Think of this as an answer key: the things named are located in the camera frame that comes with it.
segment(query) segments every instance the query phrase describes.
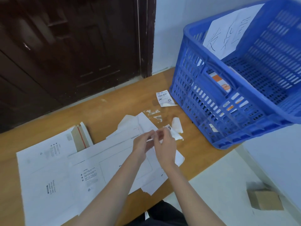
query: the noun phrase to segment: human hand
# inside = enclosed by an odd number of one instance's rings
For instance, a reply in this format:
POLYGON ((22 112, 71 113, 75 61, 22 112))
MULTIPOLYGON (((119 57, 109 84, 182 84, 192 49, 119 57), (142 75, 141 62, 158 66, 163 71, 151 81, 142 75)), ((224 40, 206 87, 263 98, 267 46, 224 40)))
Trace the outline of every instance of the human hand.
POLYGON ((154 146, 153 140, 147 142, 154 133, 155 131, 151 130, 134 139, 132 153, 138 157, 139 163, 143 163, 146 158, 146 152, 154 146))
POLYGON ((170 130, 166 127, 157 130, 153 135, 154 146, 157 159, 164 171, 175 165, 175 153, 177 150, 177 144, 175 138, 171 136, 170 130), (163 136, 162 144, 159 142, 160 135, 163 136))

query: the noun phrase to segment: blue plastic crate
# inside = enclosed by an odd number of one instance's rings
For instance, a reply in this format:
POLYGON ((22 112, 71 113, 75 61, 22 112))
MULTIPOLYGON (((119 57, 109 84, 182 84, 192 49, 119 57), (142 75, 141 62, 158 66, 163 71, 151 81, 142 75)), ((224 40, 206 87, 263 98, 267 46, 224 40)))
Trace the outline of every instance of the blue plastic crate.
POLYGON ((249 6, 260 3, 265 5, 236 51, 222 60, 202 43, 211 22, 235 10, 184 28, 170 94, 219 149, 301 124, 301 5, 265 0, 249 6), (209 76, 213 72, 230 85, 230 92, 209 76))

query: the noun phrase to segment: forearm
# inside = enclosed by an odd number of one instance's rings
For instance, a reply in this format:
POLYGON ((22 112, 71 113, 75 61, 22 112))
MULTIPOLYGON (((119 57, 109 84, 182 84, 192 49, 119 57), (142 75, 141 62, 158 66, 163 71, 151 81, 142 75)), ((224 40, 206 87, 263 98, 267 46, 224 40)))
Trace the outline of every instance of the forearm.
POLYGON ((168 167, 166 174, 172 184, 188 225, 225 225, 197 194, 177 165, 168 167))
POLYGON ((125 160, 105 188, 81 213, 75 225, 114 225, 141 165, 135 153, 125 160))

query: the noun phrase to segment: wooden table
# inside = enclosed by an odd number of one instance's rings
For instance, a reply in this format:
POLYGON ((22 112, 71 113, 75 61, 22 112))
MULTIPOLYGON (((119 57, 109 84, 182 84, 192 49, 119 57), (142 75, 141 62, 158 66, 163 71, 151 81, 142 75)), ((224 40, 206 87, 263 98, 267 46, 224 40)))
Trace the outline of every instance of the wooden table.
MULTIPOLYGON (((170 87, 173 72, 174 69, 167 70, 0 134, 0 225, 24 225, 16 152, 65 131, 81 121, 87 126, 93 142, 98 143, 117 129, 118 123, 126 114, 135 116, 145 111, 148 115, 147 110, 158 109, 160 113, 149 116, 158 128, 171 124, 173 117, 179 117, 184 141, 177 141, 177 149, 185 157, 180 168, 188 180, 230 152, 233 148, 225 151, 215 149, 180 106, 160 107, 155 93, 170 87), (162 122, 151 118, 157 115, 162 116, 162 122)), ((117 224, 123 225, 133 220, 172 191, 169 180, 152 196, 141 189, 135 191, 128 196, 117 224)), ((70 225, 75 219, 76 217, 66 225, 70 225)))

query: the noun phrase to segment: dark wooden door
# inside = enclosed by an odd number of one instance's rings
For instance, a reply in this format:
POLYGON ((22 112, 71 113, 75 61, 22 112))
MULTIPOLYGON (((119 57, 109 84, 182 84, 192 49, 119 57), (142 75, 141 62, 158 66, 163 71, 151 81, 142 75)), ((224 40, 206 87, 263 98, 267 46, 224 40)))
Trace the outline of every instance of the dark wooden door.
POLYGON ((60 103, 0 52, 0 133, 59 106, 60 103))
POLYGON ((0 50, 63 105, 139 75, 134 0, 1 0, 0 28, 0 50))

